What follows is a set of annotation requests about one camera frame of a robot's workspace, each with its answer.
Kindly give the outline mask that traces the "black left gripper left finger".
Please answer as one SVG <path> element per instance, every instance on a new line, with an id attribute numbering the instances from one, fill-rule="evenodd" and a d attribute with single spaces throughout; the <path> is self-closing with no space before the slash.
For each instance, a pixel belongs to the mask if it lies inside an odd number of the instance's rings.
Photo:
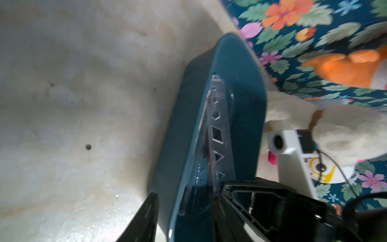
<path id="1" fill-rule="evenodd" d="M 154 242 L 159 214 L 159 196 L 152 192 L 116 242 Z"/>

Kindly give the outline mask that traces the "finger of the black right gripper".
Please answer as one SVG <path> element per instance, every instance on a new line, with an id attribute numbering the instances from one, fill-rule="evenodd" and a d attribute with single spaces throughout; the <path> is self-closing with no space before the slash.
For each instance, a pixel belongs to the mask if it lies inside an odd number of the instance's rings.
<path id="1" fill-rule="evenodd" d="M 258 178 L 226 182 L 222 200 L 266 242 L 333 242 L 339 219 L 330 205 Z"/>

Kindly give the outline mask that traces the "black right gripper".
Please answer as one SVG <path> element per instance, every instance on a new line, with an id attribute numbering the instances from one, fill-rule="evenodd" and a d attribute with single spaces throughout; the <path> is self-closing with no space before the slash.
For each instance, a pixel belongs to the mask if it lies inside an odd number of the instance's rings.
<path id="1" fill-rule="evenodd" d="M 372 193 L 349 202 L 342 211 L 335 242 L 385 242 L 387 240 L 387 209 L 371 208 L 357 212 L 366 200 L 387 198 L 386 193 Z"/>

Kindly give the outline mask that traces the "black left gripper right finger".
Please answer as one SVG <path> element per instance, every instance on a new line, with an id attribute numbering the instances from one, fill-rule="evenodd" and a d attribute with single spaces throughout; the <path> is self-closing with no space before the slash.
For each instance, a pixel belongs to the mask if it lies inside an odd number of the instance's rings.
<path id="1" fill-rule="evenodd" d="M 241 220 L 222 195 L 214 195 L 211 201 L 214 242 L 243 242 L 245 231 Z"/>

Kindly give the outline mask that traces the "teal plastic storage box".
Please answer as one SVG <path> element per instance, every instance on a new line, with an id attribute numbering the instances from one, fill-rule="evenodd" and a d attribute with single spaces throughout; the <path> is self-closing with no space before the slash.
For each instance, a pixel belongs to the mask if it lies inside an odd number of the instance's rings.
<path id="1" fill-rule="evenodd" d="M 266 108 L 262 71 L 239 36 L 187 65 L 149 185 L 167 241 L 212 241 L 212 196 L 255 178 Z"/>

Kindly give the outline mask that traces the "clear stencil ruler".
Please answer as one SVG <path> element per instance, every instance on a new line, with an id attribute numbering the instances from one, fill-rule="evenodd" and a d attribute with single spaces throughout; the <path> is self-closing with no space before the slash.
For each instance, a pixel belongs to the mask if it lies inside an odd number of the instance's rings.
<path id="1" fill-rule="evenodd" d="M 224 80 L 213 75 L 207 106 L 208 133 L 211 148 L 213 192 L 218 194 L 224 182 L 235 180 L 227 91 Z"/>

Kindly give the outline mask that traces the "clear short ruler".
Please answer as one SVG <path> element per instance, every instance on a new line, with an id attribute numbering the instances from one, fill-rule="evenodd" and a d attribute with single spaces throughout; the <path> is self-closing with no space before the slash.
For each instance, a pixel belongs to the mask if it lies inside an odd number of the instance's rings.
<path id="1" fill-rule="evenodd" d="M 209 202 L 208 165 L 201 161 L 194 166 L 193 173 L 184 188 L 179 216 L 200 212 Z"/>

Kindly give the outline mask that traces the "pink set square triangle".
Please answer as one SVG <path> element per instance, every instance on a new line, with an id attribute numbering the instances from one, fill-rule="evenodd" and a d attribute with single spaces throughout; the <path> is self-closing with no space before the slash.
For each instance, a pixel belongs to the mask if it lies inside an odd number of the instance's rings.
<path id="1" fill-rule="evenodd" d="M 206 152 L 206 160 L 207 160 L 207 169 L 208 169 L 208 181 L 207 181 L 207 187 L 209 194 L 213 193 L 213 184 L 212 184 L 212 174 L 211 174 L 211 148 L 210 148 L 210 141 L 209 141 L 209 133 L 206 132 L 206 138 L 205 138 L 205 152 Z"/>

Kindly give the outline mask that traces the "pink stencil ruler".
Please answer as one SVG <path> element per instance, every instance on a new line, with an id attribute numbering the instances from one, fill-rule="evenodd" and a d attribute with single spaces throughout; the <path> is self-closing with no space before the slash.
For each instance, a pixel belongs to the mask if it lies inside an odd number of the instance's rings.
<path id="1" fill-rule="evenodd" d="M 211 91 L 207 92 L 206 100 L 203 106 L 203 112 L 198 127 L 198 137 L 196 141 L 196 156 L 199 159 L 207 157 L 207 132 L 208 132 L 208 121 L 207 121 L 207 106 L 211 96 Z"/>

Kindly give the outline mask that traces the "pink white doll plush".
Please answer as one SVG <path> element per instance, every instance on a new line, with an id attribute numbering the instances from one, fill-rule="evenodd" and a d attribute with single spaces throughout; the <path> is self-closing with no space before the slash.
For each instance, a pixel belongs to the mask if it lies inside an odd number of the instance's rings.
<path id="1" fill-rule="evenodd" d="M 347 180 L 350 184 L 356 182 L 360 176 L 355 167 L 343 167 L 339 169 L 330 159 L 323 156 L 320 162 L 319 156 L 306 158 L 304 163 L 308 169 L 310 177 L 314 181 L 324 184 L 341 184 Z M 268 180 L 279 181 L 277 155 L 267 152 L 260 155 L 258 162 L 257 177 Z"/>

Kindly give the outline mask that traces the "white dog plush toy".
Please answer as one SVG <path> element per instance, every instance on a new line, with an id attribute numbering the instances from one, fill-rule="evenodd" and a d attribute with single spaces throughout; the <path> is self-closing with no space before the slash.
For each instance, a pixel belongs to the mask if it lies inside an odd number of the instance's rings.
<path id="1" fill-rule="evenodd" d="M 268 91 L 261 152 L 269 151 L 268 133 L 309 130 L 323 158 L 341 167 L 387 153 L 387 115 L 355 105 L 332 104 L 325 108 L 297 96 Z"/>

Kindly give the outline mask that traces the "orange dinosaur plush toy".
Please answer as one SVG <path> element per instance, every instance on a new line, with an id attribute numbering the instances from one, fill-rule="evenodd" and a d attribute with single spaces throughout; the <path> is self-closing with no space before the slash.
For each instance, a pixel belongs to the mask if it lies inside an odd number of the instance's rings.
<path id="1" fill-rule="evenodd" d="M 321 55 L 301 64 L 313 67 L 329 82 L 364 89 L 387 89 L 387 47 L 359 50 L 349 55 Z"/>

